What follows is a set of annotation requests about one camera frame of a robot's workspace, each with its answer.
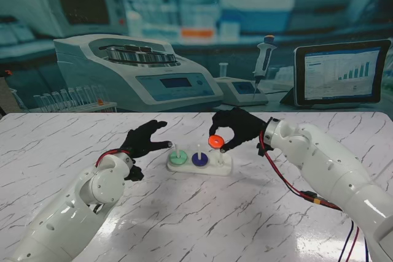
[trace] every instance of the robotic arm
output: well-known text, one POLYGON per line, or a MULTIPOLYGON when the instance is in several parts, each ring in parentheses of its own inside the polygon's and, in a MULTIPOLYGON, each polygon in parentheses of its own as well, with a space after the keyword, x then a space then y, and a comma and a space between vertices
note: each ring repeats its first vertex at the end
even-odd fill
POLYGON ((172 146, 150 141, 166 124, 152 120, 130 130, 120 149, 104 153, 95 166, 83 170, 34 218, 6 262, 70 262, 79 255, 123 195, 125 181, 142 180, 132 158, 172 146))
POLYGON ((393 261, 393 198, 377 186, 346 147, 311 124, 261 119, 241 109, 213 116, 210 135, 231 127, 234 138, 222 152, 263 135, 267 149, 282 150, 317 194, 334 203, 363 231, 375 262, 393 261))

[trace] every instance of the green ring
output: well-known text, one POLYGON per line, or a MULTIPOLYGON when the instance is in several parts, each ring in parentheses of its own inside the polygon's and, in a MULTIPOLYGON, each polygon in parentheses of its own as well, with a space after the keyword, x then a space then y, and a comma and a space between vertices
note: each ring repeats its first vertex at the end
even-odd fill
POLYGON ((183 150, 180 150, 179 154, 180 158, 177 157, 176 151, 172 152, 172 154, 169 156, 171 164, 174 164, 175 166, 180 166, 187 161, 187 154, 183 150))

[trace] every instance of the blue ring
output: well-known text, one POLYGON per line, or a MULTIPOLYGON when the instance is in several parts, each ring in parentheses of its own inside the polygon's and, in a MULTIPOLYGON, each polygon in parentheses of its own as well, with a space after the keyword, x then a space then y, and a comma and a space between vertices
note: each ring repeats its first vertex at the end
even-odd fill
POLYGON ((192 155, 191 160, 192 160, 192 163, 195 166, 198 166, 198 167, 203 167, 203 166, 205 166, 209 162, 209 158, 208 158, 208 156, 206 156, 205 153, 201 153, 201 159, 200 160, 198 159, 198 153, 194 153, 192 155))

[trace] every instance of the digital display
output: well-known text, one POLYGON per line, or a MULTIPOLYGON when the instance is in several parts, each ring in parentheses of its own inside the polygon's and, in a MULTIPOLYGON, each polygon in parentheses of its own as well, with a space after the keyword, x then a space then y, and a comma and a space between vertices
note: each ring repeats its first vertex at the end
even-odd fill
POLYGON ((305 55, 305 100, 372 96, 381 47, 305 55))
POLYGON ((70 25, 108 25, 109 14, 105 0, 60 0, 70 25))
POLYGON ((232 82, 239 94, 254 94, 255 87, 251 82, 232 82))
POLYGON ((169 79, 160 79, 160 81, 167 88, 191 86, 191 83, 187 78, 169 78, 169 79))

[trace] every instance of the tablet screen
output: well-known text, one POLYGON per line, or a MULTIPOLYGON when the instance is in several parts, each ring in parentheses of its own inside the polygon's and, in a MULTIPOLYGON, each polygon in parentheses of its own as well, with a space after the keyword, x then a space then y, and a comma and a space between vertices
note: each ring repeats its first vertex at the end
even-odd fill
POLYGON ((372 47, 306 53, 304 99, 372 96, 380 50, 372 47))

